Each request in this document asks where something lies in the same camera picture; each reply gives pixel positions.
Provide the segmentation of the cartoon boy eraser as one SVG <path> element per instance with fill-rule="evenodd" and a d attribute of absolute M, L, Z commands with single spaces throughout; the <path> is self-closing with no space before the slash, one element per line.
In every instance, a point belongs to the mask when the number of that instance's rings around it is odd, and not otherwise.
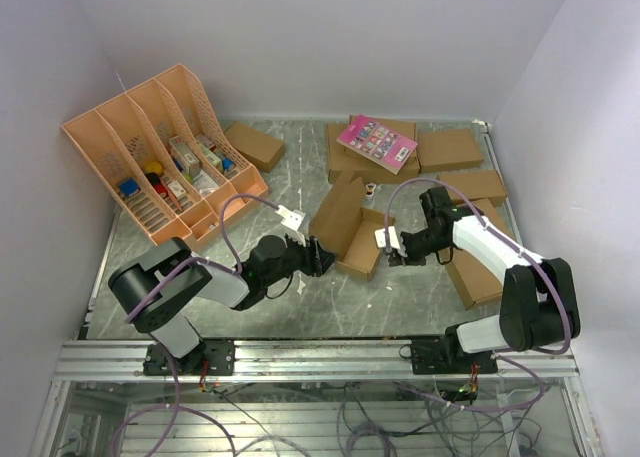
<path fill-rule="evenodd" d="M 365 198 L 367 200 L 370 200 L 373 198 L 374 194 L 375 194 L 375 190 L 376 190 L 377 185 L 375 183 L 368 183 L 365 188 L 366 188 L 366 192 L 365 192 Z"/>

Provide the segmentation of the cardboard box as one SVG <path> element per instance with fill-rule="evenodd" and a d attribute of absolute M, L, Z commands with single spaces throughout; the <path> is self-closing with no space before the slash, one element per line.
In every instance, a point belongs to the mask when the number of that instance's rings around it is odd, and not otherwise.
<path fill-rule="evenodd" d="M 363 207 L 365 194 L 361 177 L 342 172 L 311 220 L 309 234 L 336 255 L 338 271 L 371 281 L 381 258 L 375 232 L 384 227 L 385 214 Z"/>

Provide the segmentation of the large brown box under book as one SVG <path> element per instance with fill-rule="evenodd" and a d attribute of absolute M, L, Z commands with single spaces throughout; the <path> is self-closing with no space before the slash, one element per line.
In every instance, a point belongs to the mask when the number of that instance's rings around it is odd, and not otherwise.
<path fill-rule="evenodd" d="M 420 163 L 416 151 L 411 153 L 399 172 L 393 174 L 382 166 L 338 143 L 339 135 L 347 127 L 347 123 L 329 123 L 326 125 L 328 181 L 330 184 L 337 181 L 342 171 L 353 171 L 365 183 L 375 184 L 400 184 L 418 176 Z"/>

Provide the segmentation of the aluminium mounting rail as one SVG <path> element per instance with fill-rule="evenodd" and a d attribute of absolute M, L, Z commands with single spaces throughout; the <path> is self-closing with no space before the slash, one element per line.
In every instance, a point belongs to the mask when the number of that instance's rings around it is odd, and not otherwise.
<path fill-rule="evenodd" d="M 317 340 L 235 342 L 235 365 L 229 376 L 213 382 L 316 382 L 432 380 L 417 375 L 400 357 L 406 340 Z M 54 381 L 156 383 L 163 376 L 145 376 L 142 364 L 149 343 L 133 341 L 69 341 L 62 347 Z"/>

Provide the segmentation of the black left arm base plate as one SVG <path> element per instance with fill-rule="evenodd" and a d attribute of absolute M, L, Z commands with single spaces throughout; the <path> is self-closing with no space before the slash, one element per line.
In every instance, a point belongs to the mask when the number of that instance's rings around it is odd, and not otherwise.
<path fill-rule="evenodd" d="M 179 376 L 231 376 L 234 372 L 235 345 L 227 339 L 204 339 L 184 357 L 175 357 Z M 149 345 L 143 361 L 144 376 L 170 376 L 169 354 L 160 343 Z"/>

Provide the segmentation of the red toy block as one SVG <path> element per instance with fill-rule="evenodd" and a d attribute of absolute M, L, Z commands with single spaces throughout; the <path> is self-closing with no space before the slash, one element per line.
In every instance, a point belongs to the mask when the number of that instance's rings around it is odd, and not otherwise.
<path fill-rule="evenodd" d="M 154 183 L 152 187 L 161 198 L 168 196 L 167 188 L 162 183 Z"/>

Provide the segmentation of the small brown box by organizer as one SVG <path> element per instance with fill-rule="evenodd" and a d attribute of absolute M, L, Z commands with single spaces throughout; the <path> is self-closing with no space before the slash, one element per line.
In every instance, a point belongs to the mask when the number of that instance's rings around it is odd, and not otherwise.
<path fill-rule="evenodd" d="M 232 123 L 224 135 L 243 157 L 262 172 L 271 172 L 285 154 L 282 140 L 241 122 Z"/>

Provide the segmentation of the yellow toy block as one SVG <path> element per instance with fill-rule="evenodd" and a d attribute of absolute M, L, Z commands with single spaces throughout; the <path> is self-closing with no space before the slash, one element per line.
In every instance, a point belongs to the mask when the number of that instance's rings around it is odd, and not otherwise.
<path fill-rule="evenodd" d="M 148 164 L 146 164 L 144 166 L 144 172 L 145 173 L 155 173 L 155 174 L 161 176 L 163 174 L 163 172 L 164 172 L 164 168 L 159 162 L 152 161 L 152 162 L 150 162 L 150 163 L 148 163 Z"/>

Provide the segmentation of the pink children's book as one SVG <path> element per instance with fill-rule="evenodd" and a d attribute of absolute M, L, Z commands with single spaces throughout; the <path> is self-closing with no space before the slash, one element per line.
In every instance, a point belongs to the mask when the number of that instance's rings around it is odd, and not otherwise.
<path fill-rule="evenodd" d="M 413 137 L 363 114 L 356 115 L 347 124 L 336 142 L 394 175 L 402 170 L 418 147 Z"/>

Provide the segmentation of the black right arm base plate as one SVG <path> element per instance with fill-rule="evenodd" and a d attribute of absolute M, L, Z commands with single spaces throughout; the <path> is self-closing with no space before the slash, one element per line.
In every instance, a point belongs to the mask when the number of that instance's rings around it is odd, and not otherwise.
<path fill-rule="evenodd" d="M 455 339 L 446 336 L 413 339 L 409 348 L 414 375 L 471 374 L 472 368 L 480 375 L 498 371 L 490 351 L 466 353 Z"/>

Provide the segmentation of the peach plastic file organizer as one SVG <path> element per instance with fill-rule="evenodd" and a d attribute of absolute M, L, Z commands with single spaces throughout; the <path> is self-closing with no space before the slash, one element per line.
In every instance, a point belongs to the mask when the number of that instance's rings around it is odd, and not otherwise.
<path fill-rule="evenodd" d="M 179 237 L 202 248 L 269 192 L 258 169 L 224 136 L 200 79 L 182 64 L 63 124 L 64 133 L 115 201 L 156 245 Z M 195 179 L 172 158 L 181 137 L 200 160 Z M 161 176 L 144 166 L 159 162 Z M 123 199 L 118 184 L 133 178 L 140 192 Z M 153 189 L 162 183 L 168 196 Z"/>

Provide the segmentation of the big brown box front right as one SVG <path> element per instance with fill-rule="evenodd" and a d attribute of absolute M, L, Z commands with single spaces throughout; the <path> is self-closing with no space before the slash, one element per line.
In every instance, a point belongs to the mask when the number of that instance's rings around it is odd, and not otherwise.
<path fill-rule="evenodd" d="M 474 205 L 501 232 L 511 238 L 514 237 L 489 199 L 475 200 Z M 502 284 L 470 253 L 455 250 L 452 260 L 445 268 L 466 310 L 500 302 Z"/>

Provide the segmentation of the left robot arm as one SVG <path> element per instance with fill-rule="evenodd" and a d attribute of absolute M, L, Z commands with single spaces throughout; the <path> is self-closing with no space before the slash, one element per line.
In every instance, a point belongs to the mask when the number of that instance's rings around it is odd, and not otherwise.
<path fill-rule="evenodd" d="M 230 376 L 235 345 L 229 339 L 204 338 L 183 314 L 199 297 L 234 311 L 248 310 L 268 297 L 277 282 L 299 272 L 324 275 L 336 255 L 311 237 L 298 242 L 267 235 L 251 250 L 241 269 L 228 269 L 171 238 L 117 269 L 108 287 L 140 334 L 155 342 L 147 348 L 145 376 Z"/>

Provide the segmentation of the brown box back right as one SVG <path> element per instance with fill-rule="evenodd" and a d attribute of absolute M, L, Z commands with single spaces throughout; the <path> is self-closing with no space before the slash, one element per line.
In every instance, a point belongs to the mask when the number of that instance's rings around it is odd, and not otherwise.
<path fill-rule="evenodd" d="M 421 173 L 476 168 L 484 162 L 470 129 L 420 132 L 417 156 Z"/>

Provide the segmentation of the small printed carton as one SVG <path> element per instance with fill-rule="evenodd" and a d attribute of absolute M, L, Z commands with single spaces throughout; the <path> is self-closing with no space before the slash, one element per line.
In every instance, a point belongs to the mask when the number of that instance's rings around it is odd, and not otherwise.
<path fill-rule="evenodd" d="M 179 136 L 169 139 L 170 154 L 181 166 L 182 170 L 195 179 L 201 171 L 200 160 L 189 145 Z"/>

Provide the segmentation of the blue toy block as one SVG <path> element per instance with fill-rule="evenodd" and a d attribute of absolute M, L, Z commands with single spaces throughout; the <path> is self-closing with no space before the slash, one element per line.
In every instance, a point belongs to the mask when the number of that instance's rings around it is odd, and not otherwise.
<path fill-rule="evenodd" d="M 127 178 L 118 184 L 118 192 L 123 199 L 127 199 L 138 194 L 140 187 L 133 178 Z"/>

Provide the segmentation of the small brown box right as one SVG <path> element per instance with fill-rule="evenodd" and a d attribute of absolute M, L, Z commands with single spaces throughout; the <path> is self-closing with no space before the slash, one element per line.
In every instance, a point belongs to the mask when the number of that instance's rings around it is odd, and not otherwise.
<path fill-rule="evenodd" d="M 470 201 L 488 199 L 495 207 L 503 205 L 508 196 L 496 170 L 445 172 L 438 174 L 437 179 L 455 187 Z"/>

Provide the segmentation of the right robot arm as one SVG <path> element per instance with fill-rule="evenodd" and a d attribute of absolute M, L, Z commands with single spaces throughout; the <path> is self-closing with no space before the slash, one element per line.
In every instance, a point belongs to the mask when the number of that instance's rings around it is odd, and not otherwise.
<path fill-rule="evenodd" d="M 562 258 L 547 259 L 499 230 L 468 198 L 454 204 L 455 187 L 442 181 L 423 192 L 427 226 L 397 232 L 390 223 L 377 230 L 377 246 L 391 266 L 423 266 L 429 255 L 463 251 L 501 284 L 498 314 L 454 325 L 438 337 L 442 364 L 459 373 L 476 357 L 501 351 L 562 355 L 579 336 L 581 323 L 573 274 Z"/>

